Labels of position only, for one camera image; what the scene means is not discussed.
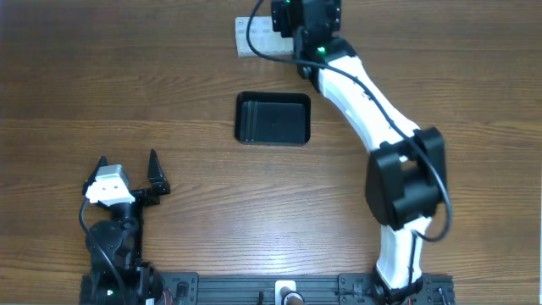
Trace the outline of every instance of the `wood grain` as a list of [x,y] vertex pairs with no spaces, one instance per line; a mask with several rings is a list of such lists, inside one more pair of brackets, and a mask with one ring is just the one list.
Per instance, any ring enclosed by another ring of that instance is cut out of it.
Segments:
[[[146,186],[151,148],[172,183],[145,212],[145,257],[161,270],[370,271],[367,154],[295,67],[237,58],[233,20],[253,4],[0,3],[0,302],[78,301],[81,183],[106,155]],[[446,138],[454,225],[424,246],[424,270],[454,275],[459,303],[537,303],[542,2],[343,7],[341,35],[380,89]],[[311,141],[237,143],[235,96],[250,90],[308,94]],[[107,216],[92,207],[87,222]]]

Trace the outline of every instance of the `black plastic container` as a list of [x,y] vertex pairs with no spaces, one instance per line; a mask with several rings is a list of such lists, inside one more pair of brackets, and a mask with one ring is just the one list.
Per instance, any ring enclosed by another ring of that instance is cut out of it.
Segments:
[[311,138],[311,98],[302,93],[239,93],[235,138],[242,144],[307,143]]

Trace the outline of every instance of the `cable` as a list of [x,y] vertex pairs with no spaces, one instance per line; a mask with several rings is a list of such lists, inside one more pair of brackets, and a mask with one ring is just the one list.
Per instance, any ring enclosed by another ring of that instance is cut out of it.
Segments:
[[252,20],[254,19],[254,16],[256,15],[256,12],[260,9],[260,6],[262,5],[262,3],[263,3],[263,0],[258,0],[256,6],[252,10],[250,18],[248,19],[248,25],[246,27],[246,42],[248,43],[248,47],[260,58],[264,58],[264,59],[267,59],[267,60],[271,60],[271,61],[274,61],[274,62],[277,62],[277,63],[283,63],[283,64],[299,64],[299,65],[309,66],[309,67],[318,68],[318,69],[328,69],[328,70],[334,71],[335,73],[343,75],[346,78],[349,78],[350,80],[352,80],[353,82],[358,84],[365,91],[364,93],[369,97],[369,99],[372,100],[374,102],[374,104],[377,106],[380,113],[382,113],[382,115],[384,116],[384,118],[386,119],[388,124],[390,124],[390,127],[393,128],[393,130],[395,130],[395,132],[397,132],[397,134],[399,134],[403,139],[405,139],[405,141],[412,147],[412,149],[414,149],[416,154],[422,159],[422,161],[425,163],[425,165],[429,169],[429,172],[434,177],[434,179],[436,181],[436,184],[437,184],[437,187],[440,190],[440,194],[442,195],[443,202],[445,204],[445,209],[446,209],[446,221],[445,221],[444,228],[435,237],[427,237],[427,236],[425,236],[424,234],[422,234],[422,233],[420,233],[418,231],[415,231],[416,235],[418,237],[420,237],[421,239],[423,239],[424,241],[427,241],[427,242],[437,242],[437,241],[441,241],[442,239],[444,239],[446,237],[446,235],[448,234],[448,232],[450,231],[450,228],[451,228],[451,215],[452,215],[451,200],[450,200],[450,196],[448,195],[448,191],[446,190],[446,188],[444,186],[444,182],[440,178],[439,174],[437,173],[437,170],[431,164],[431,161],[429,160],[429,158],[427,157],[425,152],[422,150],[422,148],[420,148],[410,137],[408,137],[395,124],[393,119],[386,113],[384,107],[382,107],[382,105],[380,104],[380,102],[376,98],[376,96],[374,96],[374,94],[369,90],[369,88],[365,84],[363,84],[363,82],[361,82],[356,76],[350,75],[347,72],[345,72],[345,71],[343,71],[341,69],[338,69],[336,67],[332,67],[332,66],[330,66],[328,64],[321,64],[321,63],[316,63],[316,62],[312,62],[312,61],[308,61],[308,60],[302,60],[302,59],[276,58],[276,57],[273,57],[273,56],[269,56],[269,55],[260,53],[252,45],[251,38],[250,38],[250,33],[251,33]]
[[111,269],[111,272],[113,272],[113,275],[115,279],[117,280],[117,283],[119,284],[119,290],[120,290],[120,296],[122,296],[122,303],[124,305],[127,305],[126,302],[126,287],[124,286],[124,282],[122,281],[122,278],[120,277],[119,271],[113,266],[113,263],[111,263],[111,260],[108,258],[108,255],[103,251],[102,247],[100,247],[100,244],[97,242],[94,235],[91,233],[90,230],[88,230],[88,227],[85,224],[85,209],[86,206],[90,200],[88,198],[85,198],[85,201],[81,205],[81,210],[79,211],[79,222],[81,223],[81,227],[83,228],[83,231],[86,233],[86,236],[88,237],[91,244],[96,247],[98,252],[102,254],[103,259],[105,259],[105,262],[108,264],[109,268]]

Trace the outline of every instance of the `wooden table surface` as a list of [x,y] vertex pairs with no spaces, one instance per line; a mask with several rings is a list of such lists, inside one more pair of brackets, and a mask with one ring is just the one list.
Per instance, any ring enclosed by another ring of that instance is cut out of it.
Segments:
[[[0,3],[0,302],[78,302],[90,270],[81,185],[105,155],[147,187],[151,148],[172,186],[145,211],[145,258],[160,270],[371,271],[365,148],[295,67],[237,58],[234,19],[254,4]],[[542,2],[344,0],[343,11],[341,35],[381,91],[446,139],[454,223],[424,245],[423,270],[453,275],[459,303],[537,303]],[[239,144],[242,91],[308,94],[311,141]],[[107,218],[90,207],[86,220]]]

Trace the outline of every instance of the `wooden table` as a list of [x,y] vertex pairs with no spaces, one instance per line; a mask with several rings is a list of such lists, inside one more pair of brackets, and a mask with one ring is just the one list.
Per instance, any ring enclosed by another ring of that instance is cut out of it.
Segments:
[[[147,187],[151,148],[172,185],[145,211],[145,257],[160,270],[370,272],[379,225],[364,200],[368,155],[295,67],[237,58],[234,19],[254,4],[0,4],[0,302],[78,302],[90,270],[81,185],[105,155]],[[454,224],[424,245],[423,270],[453,275],[459,303],[538,302],[542,2],[343,9],[341,35],[382,92],[446,138]],[[311,141],[239,144],[242,91],[308,94]],[[91,207],[87,222],[107,217]]]

